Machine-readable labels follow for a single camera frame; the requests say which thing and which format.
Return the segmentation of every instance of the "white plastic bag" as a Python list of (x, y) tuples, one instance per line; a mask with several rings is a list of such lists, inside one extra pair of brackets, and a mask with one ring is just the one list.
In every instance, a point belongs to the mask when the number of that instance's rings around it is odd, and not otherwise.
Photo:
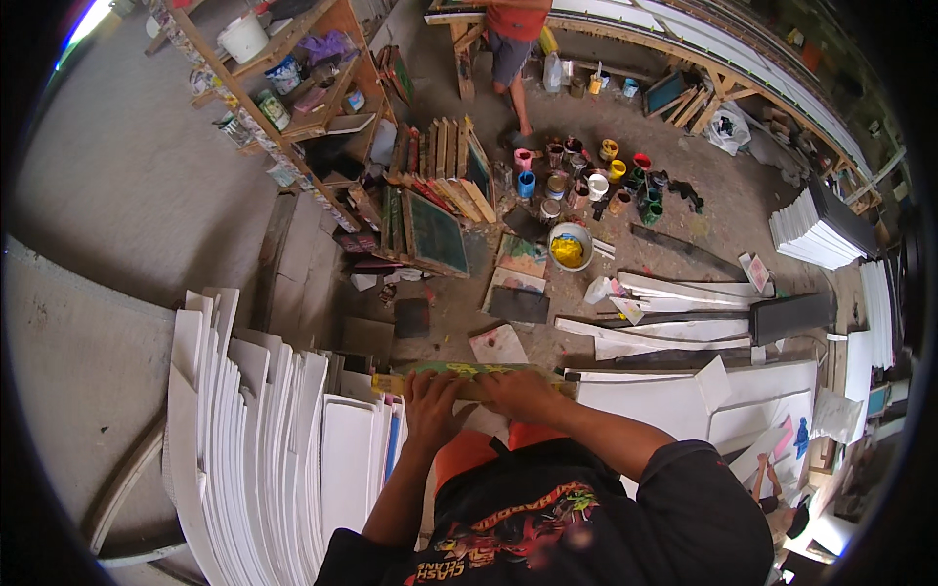
[[(727, 136), (725, 132), (719, 131), (723, 118), (733, 123), (733, 134), (730, 136)], [(749, 139), (752, 138), (749, 135), (749, 125), (746, 124), (746, 116), (739, 106), (736, 105), (736, 102), (720, 104), (716, 113), (713, 114), (713, 118), (710, 118), (710, 122), (703, 128), (703, 135), (712, 144), (720, 147), (733, 157), (736, 156), (736, 151), (739, 150), (739, 147), (748, 143)]]
[(809, 439), (827, 436), (838, 443), (850, 443), (862, 409), (862, 401), (849, 400), (825, 388), (819, 389)]
[(586, 295), (583, 301), (594, 305), (597, 301), (602, 301), (606, 295), (613, 294), (613, 285), (608, 277), (596, 277), (596, 279), (586, 288)]

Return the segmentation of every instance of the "red shirt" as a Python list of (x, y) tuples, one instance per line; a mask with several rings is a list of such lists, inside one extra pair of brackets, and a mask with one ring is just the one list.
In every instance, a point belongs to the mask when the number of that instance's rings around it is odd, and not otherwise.
[(489, 28), (502, 37), (535, 40), (540, 37), (540, 29), (547, 20), (547, 10), (489, 6), (485, 11), (485, 20)]

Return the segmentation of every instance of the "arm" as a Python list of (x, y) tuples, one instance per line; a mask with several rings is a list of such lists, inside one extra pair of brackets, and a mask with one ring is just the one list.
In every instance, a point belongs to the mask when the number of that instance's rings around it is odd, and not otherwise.
[(411, 371), (407, 375), (404, 382), (407, 441), (361, 532), (372, 543), (410, 548), (416, 542), (424, 486), (433, 458), (459, 432), (475, 408), (475, 405), (463, 408), (453, 415), (456, 392), (465, 382), (452, 371), (437, 375), (425, 370), (419, 376)]
[(752, 500), (758, 503), (759, 493), (762, 492), (762, 479), (763, 476), (765, 476), (765, 467), (768, 466), (768, 455), (760, 454), (756, 458), (759, 459), (759, 472), (756, 473), (756, 484), (752, 487)]
[(476, 380), (492, 397), (490, 408), (494, 411), (562, 431), (636, 482), (655, 451), (675, 441), (664, 431), (640, 421), (576, 403), (553, 390), (533, 370), (494, 372), (477, 375)]

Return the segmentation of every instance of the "orange pants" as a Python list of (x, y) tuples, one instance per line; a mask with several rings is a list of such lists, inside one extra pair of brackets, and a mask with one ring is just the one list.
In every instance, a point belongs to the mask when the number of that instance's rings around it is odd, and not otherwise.
[[(508, 449), (514, 451), (534, 443), (566, 437), (569, 437), (566, 433), (544, 425), (512, 421), (508, 426)], [(436, 471), (436, 490), (433, 494), (439, 492), (440, 487), (456, 474), (472, 470), (497, 458), (498, 454), (489, 445), (491, 441), (492, 436), (481, 431), (464, 429), (457, 433), (450, 443), (436, 453), (433, 460)]]

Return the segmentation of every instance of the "plastic bag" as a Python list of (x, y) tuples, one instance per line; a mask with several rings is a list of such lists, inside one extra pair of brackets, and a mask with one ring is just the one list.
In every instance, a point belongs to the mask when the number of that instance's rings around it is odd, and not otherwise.
[(544, 89), (551, 94), (559, 92), (563, 75), (564, 70), (560, 64), (560, 55), (557, 52), (551, 52), (544, 59)]
[(862, 409), (862, 401), (849, 400), (825, 388), (819, 389), (810, 438), (827, 436), (838, 443), (852, 443), (856, 420)]
[(583, 301), (594, 305), (597, 301), (602, 301), (606, 295), (613, 293), (613, 286), (608, 277), (596, 277), (596, 279), (586, 288), (586, 295)]
[[(725, 128), (732, 128), (732, 131), (727, 134)], [(752, 138), (749, 134), (749, 125), (746, 124), (746, 116), (736, 102), (721, 104), (713, 114), (713, 118), (703, 128), (703, 135), (711, 144), (715, 144), (733, 157), (736, 156), (739, 147), (748, 143)]]

